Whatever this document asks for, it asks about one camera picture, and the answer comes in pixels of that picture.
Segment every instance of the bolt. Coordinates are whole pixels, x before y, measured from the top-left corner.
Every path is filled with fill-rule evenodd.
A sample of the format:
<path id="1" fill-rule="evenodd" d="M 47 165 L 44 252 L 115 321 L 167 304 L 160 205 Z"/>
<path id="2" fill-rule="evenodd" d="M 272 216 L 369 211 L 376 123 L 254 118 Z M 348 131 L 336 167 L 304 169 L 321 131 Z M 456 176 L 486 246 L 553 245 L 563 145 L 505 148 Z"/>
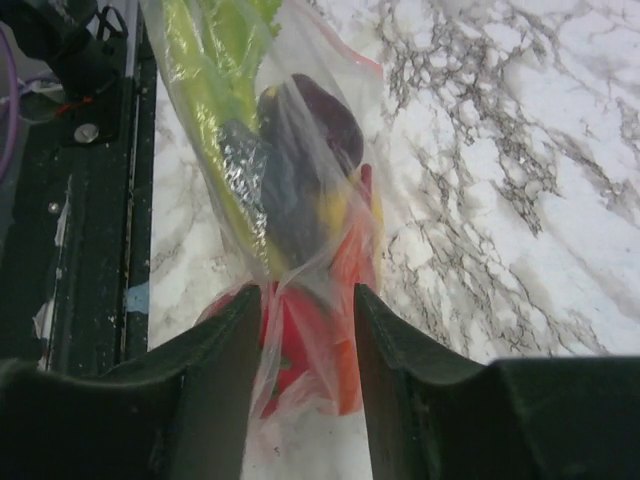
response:
<path id="1" fill-rule="evenodd" d="M 76 128 L 73 138 L 78 143 L 91 143 L 98 138 L 99 133 L 100 129 L 98 129 L 96 125 L 93 123 L 85 123 Z"/>

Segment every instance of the plastic bag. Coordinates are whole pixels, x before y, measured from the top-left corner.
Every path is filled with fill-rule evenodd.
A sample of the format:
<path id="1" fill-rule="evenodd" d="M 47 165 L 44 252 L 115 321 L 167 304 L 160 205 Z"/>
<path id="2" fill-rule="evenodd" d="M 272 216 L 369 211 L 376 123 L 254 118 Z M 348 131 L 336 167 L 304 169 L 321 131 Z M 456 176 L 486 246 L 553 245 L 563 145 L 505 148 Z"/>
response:
<path id="1" fill-rule="evenodd" d="M 358 411 L 353 286 L 379 289 L 382 234 L 363 127 L 380 102 L 381 68 L 302 0 L 142 8 L 214 211 L 263 291 L 250 428 L 308 408 Z"/>

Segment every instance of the celery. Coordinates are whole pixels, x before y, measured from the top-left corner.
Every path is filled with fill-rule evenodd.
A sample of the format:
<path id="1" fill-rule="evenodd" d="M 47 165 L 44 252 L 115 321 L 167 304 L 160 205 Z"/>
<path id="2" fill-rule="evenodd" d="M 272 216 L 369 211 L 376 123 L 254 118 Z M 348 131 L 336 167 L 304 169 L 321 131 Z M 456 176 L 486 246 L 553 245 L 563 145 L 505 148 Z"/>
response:
<path id="1" fill-rule="evenodd" d="M 282 256 L 269 239 L 258 238 L 256 226 L 225 180 L 217 135 L 219 127 L 231 119 L 257 130 L 255 76 L 267 42 L 277 34 L 273 19 L 282 0 L 194 0 L 202 13 L 197 19 L 187 1 L 162 0 L 168 71 L 186 110 L 183 121 L 195 150 L 206 161 L 234 235 L 272 274 L 279 275 L 286 269 Z M 198 23 L 200 33 L 195 28 Z"/>

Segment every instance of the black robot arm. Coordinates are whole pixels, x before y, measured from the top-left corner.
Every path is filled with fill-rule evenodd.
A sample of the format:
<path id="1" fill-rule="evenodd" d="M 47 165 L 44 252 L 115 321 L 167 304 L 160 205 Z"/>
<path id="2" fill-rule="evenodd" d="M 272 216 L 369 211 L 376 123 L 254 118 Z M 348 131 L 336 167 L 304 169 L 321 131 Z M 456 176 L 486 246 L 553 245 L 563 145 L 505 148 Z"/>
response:
<path id="1" fill-rule="evenodd" d="M 117 78 L 103 44 L 87 29 L 97 12 L 96 0 L 0 2 L 0 20 L 20 49 L 46 62 L 71 97 L 96 95 Z"/>

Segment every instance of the marble countertop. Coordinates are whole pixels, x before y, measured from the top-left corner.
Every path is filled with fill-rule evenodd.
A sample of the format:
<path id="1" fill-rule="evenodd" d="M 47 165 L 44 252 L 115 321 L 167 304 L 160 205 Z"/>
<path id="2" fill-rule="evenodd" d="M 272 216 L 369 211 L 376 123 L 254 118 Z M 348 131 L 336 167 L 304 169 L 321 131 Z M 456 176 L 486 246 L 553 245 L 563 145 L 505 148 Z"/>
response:
<path id="1" fill-rule="evenodd" d="M 640 3 L 312 4 L 384 68 L 391 307 L 481 362 L 639 353 Z M 163 87 L 154 182 L 151 347 L 241 273 Z"/>

